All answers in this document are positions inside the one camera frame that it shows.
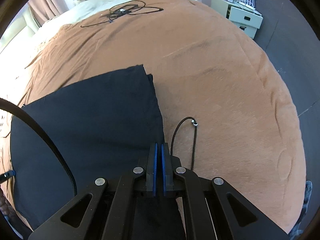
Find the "nightstand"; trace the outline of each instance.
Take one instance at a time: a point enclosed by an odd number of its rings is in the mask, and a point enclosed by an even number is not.
[[[211,0],[211,8],[232,21],[252,39],[263,20],[258,11],[251,10],[238,3],[231,3],[225,0]]]

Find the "black charger cable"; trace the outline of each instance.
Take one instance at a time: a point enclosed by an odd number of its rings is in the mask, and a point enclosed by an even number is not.
[[[73,186],[73,192],[74,195],[77,195],[77,185],[75,177],[73,176],[68,164],[66,163],[65,159],[59,152],[58,148],[55,146],[53,141],[50,139],[50,137],[47,135],[47,133],[41,128],[41,126],[25,111],[23,111],[21,108],[17,107],[15,104],[0,98],[0,109],[9,112],[10,114],[15,115],[20,120],[25,122],[33,131],[36,132],[37,135],[41,137],[41,139],[49,146],[49,148],[52,150],[54,155],[57,157],[58,161],[61,163],[63,169],[68,174],[72,186]]]
[[[142,5],[139,4],[134,4],[132,2],[141,2]],[[140,13],[135,13],[137,11],[140,11],[142,9],[146,9],[146,8],[151,8],[151,9],[156,9],[156,10],[151,10],[151,11],[143,11]],[[85,27],[91,27],[91,26],[96,26],[99,24],[103,24],[103,23],[112,23],[114,20],[118,19],[119,17],[123,16],[123,15],[139,15],[139,14],[148,14],[148,13],[154,13],[154,12],[160,12],[163,11],[163,8],[160,7],[153,7],[153,6],[146,6],[146,3],[144,1],[141,0],[132,0],[129,2],[124,2],[124,3],[120,3],[117,4],[113,7],[111,7],[109,9],[109,13],[105,14],[105,15],[101,15],[101,17],[107,17],[108,20],[104,21],[104,22],[100,22],[100,23],[95,23],[95,24],[90,24],[90,25],[81,25],[81,28],[85,28]]]
[[[197,126],[198,126],[196,119],[194,119],[193,117],[188,116],[186,118],[183,118],[180,121],[180,123],[177,125],[177,128],[174,130],[174,133],[172,135],[170,155],[173,156],[173,143],[174,143],[174,139],[176,137],[176,134],[179,130],[179,127],[183,124],[184,121],[186,121],[188,119],[191,119],[191,122],[192,122],[193,126],[195,127],[195,135],[193,137],[193,146],[192,146],[192,161],[191,161],[191,170],[193,171],[193,167],[195,165],[195,151],[196,151]]]

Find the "metal screw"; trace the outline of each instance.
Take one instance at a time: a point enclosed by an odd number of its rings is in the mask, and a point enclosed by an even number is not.
[[[223,179],[221,178],[215,178],[213,182],[217,185],[222,185],[224,183]]]
[[[101,185],[103,185],[105,182],[106,182],[106,181],[105,181],[104,178],[98,178],[98,179],[96,179],[95,184],[96,184],[97,186],[101,186]]]
[[[185,173],[185,172],[186,172],[186,168],[184,168],[184,167],[178,167],[178,168],[176,169],[176,172],[177,172],[177,173],[180,173],[180,174]]]
[[[141,168],[141,167],[135,167],[135,168],[133,169],[133,172],[134,172],[135,174],[143,173],[143,168]]]

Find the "black cloth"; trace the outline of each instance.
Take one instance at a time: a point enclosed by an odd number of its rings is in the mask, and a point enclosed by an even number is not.
[[[164,140],[152,75],[146,75],[142,65],[61,88],[24,106],[23,110],[58,147],[75,176],[78,192],[96,178],[120,177],[133,169],[140,157],[148,156],[151,142]],[[11,159],[16,171],[16,209],[36,229],[73,197],[71,182],[49,147],[15,117],[11,128]],[[167,210],[155,214],[162,207]],[[175,231],[172,239],[180,239],[176,237],[177,227],[178,235],[182,235],[183,228],[173,199],[161,204],[158,199],[138,202],[137,208],[137,221],[150,221],[145,239],[165,228]],[[174,214],[162,221],[170,210]],[[134,230],[137,239],[143,239],[136,233],[140,231],[143,229]]]

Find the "brown blanket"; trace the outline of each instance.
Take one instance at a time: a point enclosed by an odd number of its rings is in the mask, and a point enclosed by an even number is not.
[[[206,5],[143,1],[164,10],[80,28],[101,21],[98,13],[63,26],[28,66],[31,75],[19,105],[144,64],[154,76],[165,140],[170,144],[182,118],[195,117],[195,172],[223,177],[289,232],[301,211],[306,166],[296,108],[281,77],[253,40]],[[10,124],[10,116],[4,123]],[[0,140],[3,172],[11,168],[10,135]],[[193,127],[186,122],[174,145],[185,167],[192,140]],[[2,185],[11,203],[13,183]]]

